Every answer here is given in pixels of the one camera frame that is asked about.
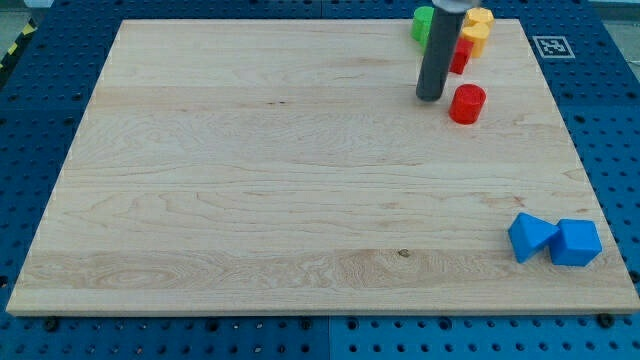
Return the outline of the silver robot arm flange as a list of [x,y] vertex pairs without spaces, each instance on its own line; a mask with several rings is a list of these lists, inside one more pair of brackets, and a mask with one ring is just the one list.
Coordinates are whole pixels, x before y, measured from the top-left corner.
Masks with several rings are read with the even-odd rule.
[[460,14],[468,10],[480,7],[482,0],[432,0],[435,7],[448,13]]

